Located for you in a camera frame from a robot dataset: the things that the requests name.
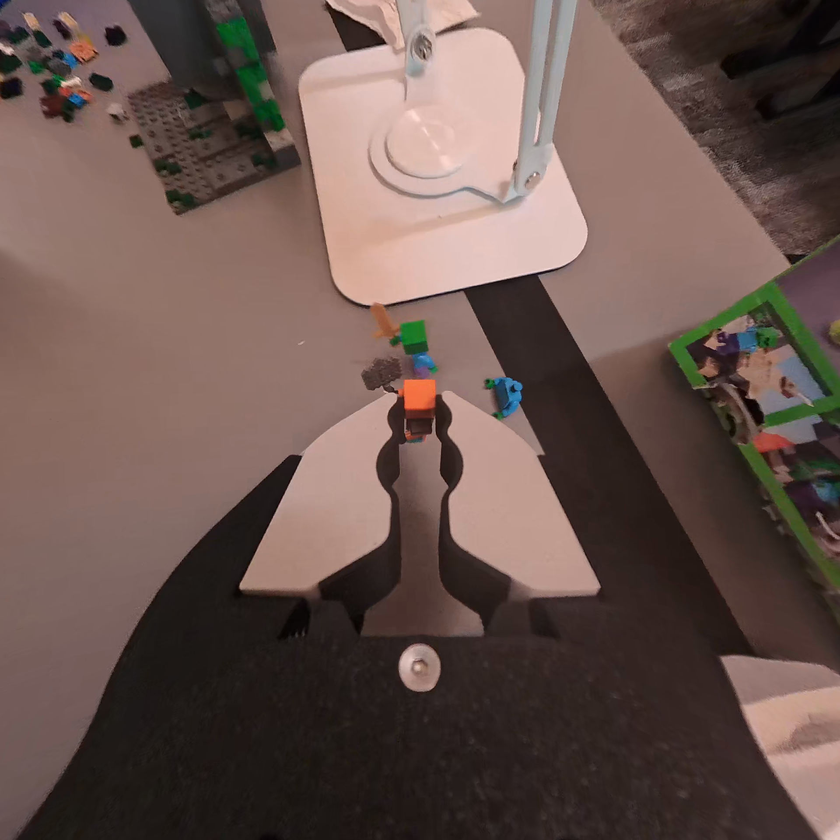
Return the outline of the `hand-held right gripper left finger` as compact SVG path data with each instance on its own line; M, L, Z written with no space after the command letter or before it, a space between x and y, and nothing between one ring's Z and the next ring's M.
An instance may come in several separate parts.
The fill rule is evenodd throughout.
M404 402L386 395L321 435L300 457L240 593L339 604L361 635L402 581Z

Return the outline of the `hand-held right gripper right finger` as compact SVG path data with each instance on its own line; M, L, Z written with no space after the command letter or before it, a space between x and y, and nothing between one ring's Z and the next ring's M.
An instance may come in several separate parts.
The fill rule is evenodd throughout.
M591 598L602 584L537 451L454 392L438 401L439 575L486 631L506 604Z

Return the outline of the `small blue toy creature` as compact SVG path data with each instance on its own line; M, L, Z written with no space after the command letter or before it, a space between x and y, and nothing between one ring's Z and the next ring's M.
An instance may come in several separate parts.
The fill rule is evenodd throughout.
M523 384L510 377L485 380L485 389L492 392L497 402L494 417L500 421L513 415L522 405Z

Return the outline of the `small orange grey brick model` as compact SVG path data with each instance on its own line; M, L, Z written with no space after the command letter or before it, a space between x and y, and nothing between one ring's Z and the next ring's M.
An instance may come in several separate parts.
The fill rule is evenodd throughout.
M411 379L398 358L377 358L362 370L368 392L383 390L404 401L405 442L423 443L433 435L438 415L438 387L435 380Z

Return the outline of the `green headed toy minifigure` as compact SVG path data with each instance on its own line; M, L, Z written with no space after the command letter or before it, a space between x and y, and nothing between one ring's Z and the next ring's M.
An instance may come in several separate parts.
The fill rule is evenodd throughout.
M438 365L430 355L426 321L411 321L399 327L398 333L389 340L390 348L401 348L408 358L407 377L414 380L430 380L438 373Z

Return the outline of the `white rounded board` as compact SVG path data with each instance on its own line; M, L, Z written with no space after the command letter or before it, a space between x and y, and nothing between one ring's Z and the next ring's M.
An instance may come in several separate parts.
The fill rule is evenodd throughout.
M553 153L545 181L501 206L476 193L404 195L385 184L370 142L405 100L404 57L370 48L312 64L300 101L337 290L385 306L572 263L588 241L574 185Z

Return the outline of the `brick set cardboard box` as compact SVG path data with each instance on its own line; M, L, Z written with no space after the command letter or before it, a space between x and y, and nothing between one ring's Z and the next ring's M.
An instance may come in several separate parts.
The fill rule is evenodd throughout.
M669 352L839 619L839 237Z

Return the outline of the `grey brick building model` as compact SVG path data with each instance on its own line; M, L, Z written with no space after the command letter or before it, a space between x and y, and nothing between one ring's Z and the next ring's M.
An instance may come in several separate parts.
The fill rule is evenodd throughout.
M169 207L185 215L302 164L272 89L262 2L131 2L169 79L129 95Z

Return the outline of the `white crumpled paper bag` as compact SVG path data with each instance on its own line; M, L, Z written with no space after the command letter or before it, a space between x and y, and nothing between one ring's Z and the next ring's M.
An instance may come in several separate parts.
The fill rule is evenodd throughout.
M424 12L423 21L441 35L481 17L472 2L327 2L352 21L382 36L395 51L405 49L404 35L411 29L402 12Z

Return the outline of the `scatter of small loose bricks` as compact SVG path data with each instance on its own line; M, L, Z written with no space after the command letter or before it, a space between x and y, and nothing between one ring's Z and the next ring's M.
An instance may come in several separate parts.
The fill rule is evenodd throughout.
M75 125L82 116L120 102L119 83L101 69L103 58L129 45L125 27L95 35L60 2L45 14L35 2L2 2L2 104L33 97L46 120Z

